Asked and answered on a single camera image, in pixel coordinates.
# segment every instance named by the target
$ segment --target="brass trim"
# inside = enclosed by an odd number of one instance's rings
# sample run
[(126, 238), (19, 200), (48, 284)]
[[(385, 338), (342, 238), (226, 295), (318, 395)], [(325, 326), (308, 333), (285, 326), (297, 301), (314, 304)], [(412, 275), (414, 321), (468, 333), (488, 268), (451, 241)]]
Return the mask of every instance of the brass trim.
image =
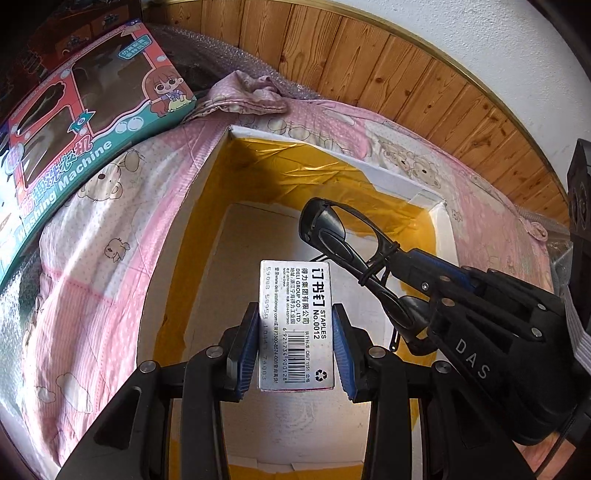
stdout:
[[(152, 0), (148, 7), (152, 5), (172, 5), (172, 4), (182, 4), (185, 2), (198, 2), (201, 0)], [(396, 35), (403, 40), (412, 43), (416, 47), (427, 52), (436, 60), (442, 61), (445, 65), (452, 68), (453, 70), (457, 71), (460, 75), (462, 75), (466, 80), (468, 80), (472, 85), (478, 88), (497, 108), (499, 108), (508, 119), (515, 125), (519, 133), (521, 133), (527, 142), (530, 144), (531, 148), (534, 152), (538, 155), (548, 173), (553, 178), (554, 183), (558, 186), (558, 190), (562, 194), (562, 197), (566, 203), (567, 195), (562, 185), (562, 182), (559, 180), (558, 175), (554, 171), (554, 167), (550, 164), (548, 157), (544, 154), (540, 146), (534, 140), (534, 137), (531, 136), (529, 131), (526, 129), (525, 125), (521, 123), (521, 121), (515, 116), (513, 111), (506, 106), (505, 102), (501, 100), (495, 92), (493, 92), (490, 88), (488, 88), (483, 81), (481, 81), (478, 77), (476, 77), (472, 72), (462, 66), (458, 61), (454, 60), (450, 57), (447, 53), (443, 50), (437, 48), (432, 43), (428, 42), (427, 40), (419, 37), (418, 35), (412, 33), (411, 31), (406, 30), (406, 28), (401, 27), (395, 23), (392, 23), (388, 20), (385, 20), (381, 17), (377, 17), (376, 15), (364, 12), (354, 7), (350, 7), (348, 5), (343, 5), (333, 0), (272, 0), (272, 1), (279, 1), (286, 4), (295, 4), (295, 5), (303, 5), (305, 7), (312, 7), (318, 8), (320, 10), (326, 10), (335, 14), (342, 15), (344, 17), (353, 18), (355, 20), (360, 20), (366, 22), (374, 27), (381, 28), (386, 32)]]

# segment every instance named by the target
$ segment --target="recycling symbol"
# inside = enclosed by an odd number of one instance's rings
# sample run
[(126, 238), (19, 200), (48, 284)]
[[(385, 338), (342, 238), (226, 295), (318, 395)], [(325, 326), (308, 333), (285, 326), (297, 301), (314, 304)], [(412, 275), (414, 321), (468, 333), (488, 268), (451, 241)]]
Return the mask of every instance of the recycling symbol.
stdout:
[(323, 380), (326, 380), (326, 372), (322, 369), (320, 370), (316, 370), (316, 380), (318, 380), (319, 382), (322, 382)]

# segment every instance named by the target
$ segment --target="pink bedsheet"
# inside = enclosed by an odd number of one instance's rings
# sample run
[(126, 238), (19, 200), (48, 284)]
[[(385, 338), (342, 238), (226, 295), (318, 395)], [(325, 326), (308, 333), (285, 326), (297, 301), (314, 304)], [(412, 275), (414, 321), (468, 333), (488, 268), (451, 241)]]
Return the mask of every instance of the pink bedsheet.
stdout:
[[(551, 290), (544, 229), (462, 163), (375, 113), (282, 98), (269, 78), (234, 72), (193, 118), (107, 165), (41, 236), (39, 308), (23, 350), (24, 412), (34, 443), (59, 465), (135, 369), (142, 307), (164, 239), (232, 124), (345, 153), (434, 188), (446, 199), (460, 264)], [(101, 195), (101, 173), (122, 195)]]

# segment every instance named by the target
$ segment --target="wooden furniture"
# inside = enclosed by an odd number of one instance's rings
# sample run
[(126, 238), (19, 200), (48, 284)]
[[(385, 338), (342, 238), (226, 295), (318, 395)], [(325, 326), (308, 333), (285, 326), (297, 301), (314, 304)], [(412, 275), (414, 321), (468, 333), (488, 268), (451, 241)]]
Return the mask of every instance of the wooden furniture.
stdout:
[(515, 204), (568, 223), (564, 189), (525, 127), (461, 65), (408, 31), (327, 0), (164, 1), (148, 7), (146, 21), (218, 38), (327, 98), (378, 112)]

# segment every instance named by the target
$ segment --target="screw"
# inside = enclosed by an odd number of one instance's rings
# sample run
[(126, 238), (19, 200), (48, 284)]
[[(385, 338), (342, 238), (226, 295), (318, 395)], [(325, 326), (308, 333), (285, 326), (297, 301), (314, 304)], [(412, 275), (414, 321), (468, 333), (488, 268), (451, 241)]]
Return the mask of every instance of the screw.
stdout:
[(213, 345), (205, 350), (205, 355), (207, 355), (209, 358), (221, 357), (223, 355), (223, 348), (219, 345)]
[(153, 360), (146, 360), (145, 362), (142, 362), (142, 364), (139, 366), (139, 371), (143, 374), (149, 374), (154, 370), (156, 370), (156, 362), (154, 362)]
[(438, 360), (435, 362), (435, 370), (441, 374), (448, 374), (452, 371), (452, 366), (444, 360)]
[(386, 356), (386, 350), (380, 346), (373, 346), (368, 350), (371, 358), (383, 358)]

